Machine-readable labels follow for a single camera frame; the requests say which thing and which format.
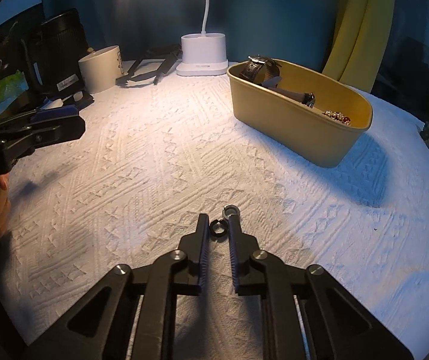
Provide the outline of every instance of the metal screw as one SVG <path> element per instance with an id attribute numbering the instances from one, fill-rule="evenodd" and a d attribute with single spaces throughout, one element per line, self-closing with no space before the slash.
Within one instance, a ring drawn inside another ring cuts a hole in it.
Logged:
<path id="1" fill-rule="evenodd" d="M 179 249 L 172 251 L 169 255 L 174 260 L 182 260 L 186 257 L 186 253 Z"/>
<path id="2" fill-rule="evenodd" d="M 118 264 L 117 266 L 115 266 L 114 272 L 117 275 L 126 275 L 126 273 L 128 273 L 127 270 L 126 270 L 126 267 L 124 265 L 120 265 L 120 264 Z"/>
<path id="3" fill-rule="evenodd" d="M 324 273 L 324 268 L 321 265 L 313 264 L 307 269 L 312 275 L 320 276 Z"/>
<path id="4" fill-rule="evenodd" d="M 255 260 L 264 260 L 266 257 L 268 257 L 268 252 L 265 250 L 257 250 L 253 252 L 253 258 Z"/>

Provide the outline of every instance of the jewelry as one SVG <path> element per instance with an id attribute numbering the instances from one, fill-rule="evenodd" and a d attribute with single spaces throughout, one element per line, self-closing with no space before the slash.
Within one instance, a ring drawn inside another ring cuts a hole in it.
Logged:
<path id="1" fill-rule="evenodd" d="M 351 124 L 351 119 L 348 116 L 343 115 L 341 112 L 333 112 L 333 111 L 324 111 L 323 115 L 330 117 L 331 119 L 337 120 L 343 124 L 349 126 Z"/>

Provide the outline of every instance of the black ring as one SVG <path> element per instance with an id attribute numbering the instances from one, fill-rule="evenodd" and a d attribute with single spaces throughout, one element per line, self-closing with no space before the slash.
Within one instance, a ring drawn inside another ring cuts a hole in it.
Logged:
<path id="1" fill-rule="evenodd" d="M 220 224 L 220 227 L 223 229 L 221 233 L 215 232 L 215 225 L 217 225 L 218 223 Z M 224 237 L 228 233 L 228 228 L 229 228 L 229 225 L 225 219 L 221 219 L 220 221 L 215 219 L 213 222 L 210 223 L 210 233 L 213 237 L 216 237 L 216 238 Z"/>

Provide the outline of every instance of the white lamp arm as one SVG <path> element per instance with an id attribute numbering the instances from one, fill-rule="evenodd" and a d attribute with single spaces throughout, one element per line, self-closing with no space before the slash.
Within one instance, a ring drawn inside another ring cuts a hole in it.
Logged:
<path id="1" fill-rule="evenodd" d="M 208 12 L 210 10 L 210 0 L 206 0 L 204 5 L 204 18 L 203 18 L 203 26 L 201 28 L 201 34 L 206 35 L 206 22 L 208 21 Z"/>

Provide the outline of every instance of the lamp light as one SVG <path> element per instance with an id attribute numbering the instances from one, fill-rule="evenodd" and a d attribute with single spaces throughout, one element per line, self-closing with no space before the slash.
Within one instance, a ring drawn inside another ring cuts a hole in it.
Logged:
<path id="1" fill-rule="evenodd" d="M 176 68 L 180 76 L 218 76 L 228 69 L 226 36 L 206 33 L 209 9 L 210 0 L 206 0 L 201 33 L 181 37 L 183 60 Z"/>

